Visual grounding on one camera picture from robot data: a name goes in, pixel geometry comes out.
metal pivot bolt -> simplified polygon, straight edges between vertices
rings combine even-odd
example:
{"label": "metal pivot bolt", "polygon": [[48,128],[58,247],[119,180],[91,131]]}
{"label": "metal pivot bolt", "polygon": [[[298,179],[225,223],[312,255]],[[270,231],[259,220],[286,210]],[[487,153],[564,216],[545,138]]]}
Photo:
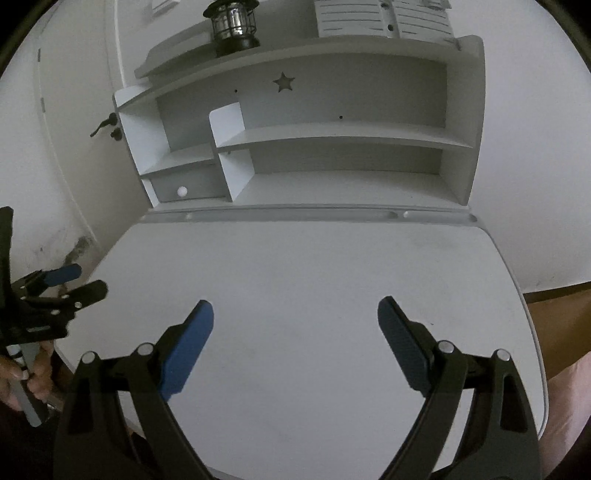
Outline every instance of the metal pivot bolt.
{"label": "metal pivot bolt", "polygon": [[502,348],[499,348],[496,351],[496,355],[499,359],[503,360],[504,362],[508,362],[509,360],[511,360],[511,354],[507,350],[504,350]]}
{"label": "metal pivot bolt", "polygon": [[151,343],[142,343],[139,347],[138,347],[138,353],[141,356],[148,356],[150,355],[152,352],[154,351],[154,345],[152,345]]}
{"label": "metal pivot bolt", "polygon": [[448,342],[447,340],[442,340],[441,342],[439,342],[437,344],[437,348],[442,353],[453,353],[453,351],[456,349],[454,344],[451,342]]}
{"label": "metal pivot bolt", "polygon": [[95,361],[96,358],[96,353],[94,352],[86,352],[84,355],[82,355],[82,363],[83,364],[91,364],[92,362]]}

shelf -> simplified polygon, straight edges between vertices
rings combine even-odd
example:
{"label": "shelf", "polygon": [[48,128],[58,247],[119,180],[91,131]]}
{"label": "shelf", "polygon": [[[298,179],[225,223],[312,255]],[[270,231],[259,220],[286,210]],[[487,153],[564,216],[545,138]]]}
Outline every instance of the shelf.
{"label": "shelf", "polygon": [[221,59],[207,61],[185,71],[163,76],[157,85],[145,82],[139,86],[124,88],[115,93],[115,103],[118,108],[124,108],[137,102],[154,100],[168,92],[220,73],[269,61],[313,55],[366,53],[413,57],[445,64],[472,64],[479,60],[478,55],[475,54],[478,51],[475,46],[481,43],[482,40],[479,37],[462,37],[459,39],[459,44],[467,48],[458,50],[452,46],[405,38],[364,35],[308,38],[292,41],[282,47],[252,48]]}
{"label": "shelf", "polygon": [[438,175],[390,171],[303,171],[256,174],[234,202],[170,202],[154,209],[187,211],[245,206],[413,207],[466,210]]}
{"label": "shelf", "polygon": [[218,149],[230,151],[287,140],[367,142],[441,148],[442,150],[472,148],[449,134],[444,128],[379,122],[326,122],[247,129],[223,142]]}
{"label": "shelf", "polygon": [[195,145],[193,147],[169,153],[156,165],[153,165],[143,172],[140,172],[140,175],[141,177],[146,177],[157,172],[172,170],[174,168],[183,167],[186,165],[202,162],[207,163],[212,161],[213,158],[214,155],[210,144],[206,143]]}

door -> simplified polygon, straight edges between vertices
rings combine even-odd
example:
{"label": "door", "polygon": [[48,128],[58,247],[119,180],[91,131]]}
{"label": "door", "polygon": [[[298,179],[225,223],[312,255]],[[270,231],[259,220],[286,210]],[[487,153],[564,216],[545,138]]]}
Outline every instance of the door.
{"label": "door", "polygon": [[110,135],[116,127],[90,137],[114,111],[113,84],[121,81],[114,72],[113,82],[109,70],[110,7],[105,0],[63,0],[41,33],[38,57],[49,140],[103,253],[149,207],[125,139]]}

door handle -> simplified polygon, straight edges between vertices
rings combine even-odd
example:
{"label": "door handle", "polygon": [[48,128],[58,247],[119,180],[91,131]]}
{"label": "door handle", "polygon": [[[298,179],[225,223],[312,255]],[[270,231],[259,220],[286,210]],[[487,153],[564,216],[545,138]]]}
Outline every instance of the door handle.
{"label": "door handle", "polygon": [[119,142],[123,139],[123,132],[119,127],[115,128],[115,130],[111,132],[111,138],[114,138],[116,142]]}
{"label": "door handle", "polygon": [[101,128],[107,127],[108,125],[112,125],[113,127],[115,127],[117,124],[119,123],[119,119],[117,118],[117,114],[115,112],[113,112],[112,114],[109,115],[109,118],[107,120],[103,120],[100,125],[99,128],[97,128],[95,131],[93,131],[90,136],[94,137]]}

white board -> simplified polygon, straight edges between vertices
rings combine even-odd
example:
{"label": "white board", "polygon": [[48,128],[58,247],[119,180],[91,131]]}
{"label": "white board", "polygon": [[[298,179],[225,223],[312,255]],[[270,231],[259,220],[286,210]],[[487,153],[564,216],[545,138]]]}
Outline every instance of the white board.
{"label": "white board", "polygon": [[[464,352],[509,350],[537,426],[544,421],[524,305],[476,227],[139,224],[93,277],[108,283],[109,295],[80,312],[59,342],[73,364],[90,349],[127,355],[182,322],[200,299],[213,304],[213,333],[170,407],[204,463],[238,478],[379,478],[422,404],[378,327],[387,295]],[[129,405],[124,412],[135,417]],[[453,457],[462,428],[454,425],[441,462]]]}

